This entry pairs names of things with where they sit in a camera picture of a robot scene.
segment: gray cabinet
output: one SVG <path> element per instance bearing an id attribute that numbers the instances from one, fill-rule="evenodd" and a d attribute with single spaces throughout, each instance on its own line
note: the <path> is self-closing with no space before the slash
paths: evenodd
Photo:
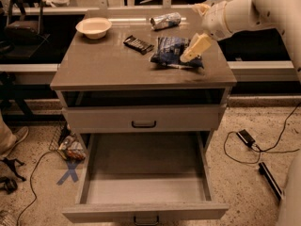
<path id="1" fill-rule="evenodd" d="M 179 8 L 180 26 L 151 31 L 152 16 L 175 9 L 89 11 L 113 26 L 105 38 L 76 34 L 51 84 L 71 129 L 87 147 L 72 222 L 218 219 L 204 153 L 236 80 L 217 43 L 204 69 L 177 70 L 149 62 L 122 42 L 131 34 L 192 38 L 199 17 Z"/>

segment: can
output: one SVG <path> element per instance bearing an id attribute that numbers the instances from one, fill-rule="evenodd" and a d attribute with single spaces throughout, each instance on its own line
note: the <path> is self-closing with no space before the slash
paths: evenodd
<path id="1" fill-rule="evenodd" d="M 171 26 L 179 25 L 181 22 L 181 15 L 179 12 L 168 13 L 150 19 L 151 28 L 153 30 L 160 30 Z"/>

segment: closed drawer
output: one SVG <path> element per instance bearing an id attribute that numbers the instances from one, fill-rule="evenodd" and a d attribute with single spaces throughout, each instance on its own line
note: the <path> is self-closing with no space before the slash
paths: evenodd
<path id="1" fill-rule="evenodd" d="M 221 105 L 79 107 L 63 109 L 77 133 L 200 131 L 217 129 Z"/>
<path id="2" fill-rule="evenodd" d="M 93 135 L 73 223 L 218 219 L 228 207 L 213 201 L 198 133 Z"/>

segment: person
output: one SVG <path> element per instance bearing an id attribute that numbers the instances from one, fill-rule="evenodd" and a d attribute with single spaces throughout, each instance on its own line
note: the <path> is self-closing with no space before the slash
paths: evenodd
<path id="1" fill-rule="evenodd" d="M 13 133 L 3 121 L 0 112 L 0 160 L 7 157 L 18 144 L 24 141 L 28 132 L 29 128 L 24 126 Z"/>

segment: yellow bowl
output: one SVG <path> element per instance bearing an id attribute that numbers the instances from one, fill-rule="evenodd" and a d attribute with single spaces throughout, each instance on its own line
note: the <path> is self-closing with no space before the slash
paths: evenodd
<path id="1" fill-rule="evenodd" d="M 97 40 L 106 35 L 112 23 L 105 18 L 89 18 L 76 25 L 76 30 L 85 34 L 89 39 Z"/>

